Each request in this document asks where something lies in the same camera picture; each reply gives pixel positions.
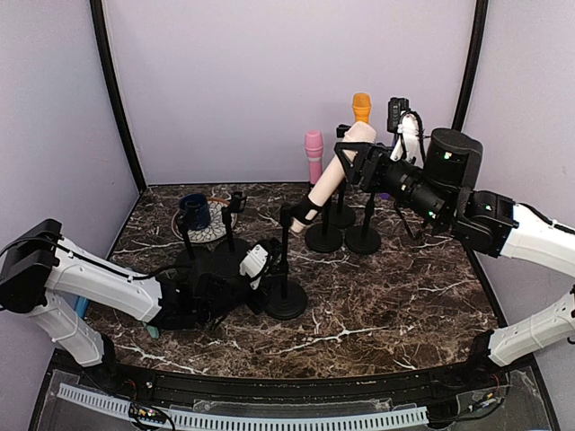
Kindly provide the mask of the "beige microphone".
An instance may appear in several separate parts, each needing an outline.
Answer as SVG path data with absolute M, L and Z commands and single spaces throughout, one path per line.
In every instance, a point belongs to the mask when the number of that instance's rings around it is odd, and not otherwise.
M 342 142 L 367 142 L 374 144 L 376 141 L 376 131 L 367 123 L 358 121 L 354 123 L 345 133 Z M 311 191 L 296 204 L 292 212 L 292 225 L 290 230 L 301 233 L 321 212 L 325 202 L 332 196 L 341 181 L 345 178 L 345 172 L 339 162 L 337 155 L 334 155 L 327 168 L 316 182 Z

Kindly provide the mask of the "black stand of beige microphone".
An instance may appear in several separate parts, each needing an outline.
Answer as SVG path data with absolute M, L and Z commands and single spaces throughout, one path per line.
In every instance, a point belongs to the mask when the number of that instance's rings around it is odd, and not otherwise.
M 289 229 L 292 225 L 292 208 L 295 205 L 283 204 L 279 212 L 279 224 L 282 229 L 281 241 L 287 245 L 289 242 Z M 287 259 L 287 275 L 278 277 L 267 276 L 269 304 L 265 312 L 273 319 L 279 321 L 293 320 L 305 312 L 308 297 L 303 287 L 290 280 L 289 264 Z

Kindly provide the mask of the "black stand of blue microphone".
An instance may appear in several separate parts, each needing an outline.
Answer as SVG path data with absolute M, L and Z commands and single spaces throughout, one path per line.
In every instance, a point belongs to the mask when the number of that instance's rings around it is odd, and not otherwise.
M 222 221 L 226 229 L 226 238 L 215 248 L 215 253 L 230 255 L 239 261 L 243 260 L 251 249 L 251 244 L 234 235 L 233 215 L 239 215 L 245 210 L 247 197 L 241 191 L 232 193 L 229 204 L 221 209 Z

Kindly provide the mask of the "black stand of green microphone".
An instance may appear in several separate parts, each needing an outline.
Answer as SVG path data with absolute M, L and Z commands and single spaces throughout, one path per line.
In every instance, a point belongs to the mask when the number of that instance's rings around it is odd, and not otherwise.
M 189 237 L 189 229 L 181 220 L 180 209 L 175 218 L 175 226 L 177 227 L 184 243 L 184 250 L 177 255 L 175 264 L 180 266 L 179 271 L 183 273 L 184 271 L 187 271 L 189 267 L 193 266 L 197 259 L 206 258 L 210 254 L 210 250 L 206 247 L 192 245 Z

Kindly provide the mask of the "green microphone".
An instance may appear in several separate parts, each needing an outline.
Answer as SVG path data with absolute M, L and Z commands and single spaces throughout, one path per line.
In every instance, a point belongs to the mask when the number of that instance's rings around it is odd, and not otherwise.
M 152 339 L 159 339 L 160 338 L 161 332 L 157 327 L 145 323 L 144 328 L 146 329 L 147 333 L 149 334 L 149 336 Z

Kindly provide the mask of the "blue microphone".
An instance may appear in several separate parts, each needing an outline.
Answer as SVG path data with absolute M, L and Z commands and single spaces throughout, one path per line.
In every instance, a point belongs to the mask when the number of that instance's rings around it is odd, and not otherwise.
M 75 312 L 81 319 L 85 318 L 85 315 L 86 315 L 86 312 L 87 312 L 89 305 L 90 305 L 90 301 L 85 297 L 79 296 L 76 299 Z

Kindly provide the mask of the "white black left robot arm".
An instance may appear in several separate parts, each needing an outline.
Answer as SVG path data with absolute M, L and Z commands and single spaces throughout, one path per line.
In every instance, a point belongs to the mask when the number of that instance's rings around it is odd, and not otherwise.
M 277 239 L 256 242 L 240 255 L 208 252 L 189 264 L 141 274 L 100 259 L 46 219 L 1 250 L 1 307 L 36 322 L 107 391 L 120 391 L 126 370 L 117 365 L 112 342 L 92 329 L 63 298 L 82 296 L 159 330 L 190 330 L 225 318 L 245 305 L 260 313 L 268 302 L 266 283 L 278 271 Z

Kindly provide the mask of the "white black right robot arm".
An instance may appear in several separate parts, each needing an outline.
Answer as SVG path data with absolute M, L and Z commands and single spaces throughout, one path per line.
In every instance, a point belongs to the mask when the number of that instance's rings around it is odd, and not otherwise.
M 368 193 L 384 192 L 408 207 L 435 232 L 448 232 L 465 247 L 491 256 L 521 259 L 568 276 L 574 274 L 574 230 L 526 204 L 475 187 L 482 144 L 450 129 L 432 131 L 422 167 L 393 160 L 388 147 L 370 143 L 335 146 L 347 180 Z M 506 328 L 473 341 L 458 381 L 476 390 L 493 368 L 574 334 L 574 293 Z

